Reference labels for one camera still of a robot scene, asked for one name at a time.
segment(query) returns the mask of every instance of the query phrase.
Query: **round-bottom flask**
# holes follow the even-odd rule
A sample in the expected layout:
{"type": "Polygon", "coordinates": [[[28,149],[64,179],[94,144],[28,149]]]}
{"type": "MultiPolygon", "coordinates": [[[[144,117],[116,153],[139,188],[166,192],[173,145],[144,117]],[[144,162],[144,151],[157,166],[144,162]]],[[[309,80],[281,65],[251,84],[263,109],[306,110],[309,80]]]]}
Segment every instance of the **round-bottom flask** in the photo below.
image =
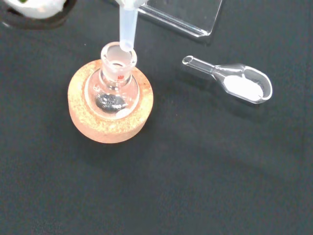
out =
{"type": "Polygon", "coordinates": [[[119,42],[113,42],[103,47],[101,60],[101,68],[86,81],[86,103],[102,118],[124,118],[139,100],[139,86],[132,75],[137,55],[134,50],[123,51],[119,42]]]}

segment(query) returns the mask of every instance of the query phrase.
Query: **cork stand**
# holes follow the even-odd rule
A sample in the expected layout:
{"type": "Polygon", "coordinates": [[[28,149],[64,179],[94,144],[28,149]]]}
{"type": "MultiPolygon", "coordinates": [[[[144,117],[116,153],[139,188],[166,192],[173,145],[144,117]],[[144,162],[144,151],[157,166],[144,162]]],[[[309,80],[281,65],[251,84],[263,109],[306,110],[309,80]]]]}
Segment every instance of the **cork stand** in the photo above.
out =
{"type": "Polygon", "coordinates": [[[101,60],[82,66],[72,77],[68,87],[68,107],[76,128],[86,137],[101,143],[118,143],[135,136],[144,126],[153,106],[153,91],[147,77],[136,67],[133,69],[139,86],[139,101],[126,117],[116,120],[104,119],[87,105],[84,88],[88,77],[101,67],[101,60]]]}

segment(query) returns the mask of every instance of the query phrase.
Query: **weighing scoop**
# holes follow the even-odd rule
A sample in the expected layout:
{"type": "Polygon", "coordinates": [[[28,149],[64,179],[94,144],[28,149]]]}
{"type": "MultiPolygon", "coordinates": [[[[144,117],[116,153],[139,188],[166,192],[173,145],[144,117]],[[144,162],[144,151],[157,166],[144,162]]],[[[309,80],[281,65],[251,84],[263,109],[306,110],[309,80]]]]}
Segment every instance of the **weighing scoop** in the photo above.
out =
{"type": "Polygon", "coordinates": [[[182,63],[185,67],[213,76],[227,93],[253,104],[263,103],[272,96],[269,78],[252,67],[243,64],[212,65],[191,55],[186,56],[182,63]]]}

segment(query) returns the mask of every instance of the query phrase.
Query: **clear acrylic stand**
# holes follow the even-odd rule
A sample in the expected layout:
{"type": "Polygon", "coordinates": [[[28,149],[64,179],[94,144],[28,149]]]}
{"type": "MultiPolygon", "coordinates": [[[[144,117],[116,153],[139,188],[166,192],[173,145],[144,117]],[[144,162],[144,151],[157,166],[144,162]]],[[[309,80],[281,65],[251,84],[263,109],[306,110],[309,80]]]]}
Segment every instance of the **clear acrylic stand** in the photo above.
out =
{"type": "Polygon", "coordinates": [[[197,39],[210,38],[224,0],[149,0],[139,12],[197,39]]]}

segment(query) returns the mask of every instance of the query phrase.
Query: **glass tube handle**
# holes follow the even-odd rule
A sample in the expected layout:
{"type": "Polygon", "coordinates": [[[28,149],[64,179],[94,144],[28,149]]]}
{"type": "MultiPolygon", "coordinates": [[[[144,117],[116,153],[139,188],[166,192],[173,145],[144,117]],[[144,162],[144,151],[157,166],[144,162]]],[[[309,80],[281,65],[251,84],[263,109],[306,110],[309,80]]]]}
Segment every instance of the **glass tube handle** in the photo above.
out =
{"type": "Polygon", "coordinates": [[[185,58],[183,58],[182,63],[186,66],[189,66],[193,69],[199,70],[201,72],[205,72],[207,74],[212,75],[215,66],[205,62],[203,60],[199,60],[195,57],[193,57],[192,55],[188,55],[185,58]]]}

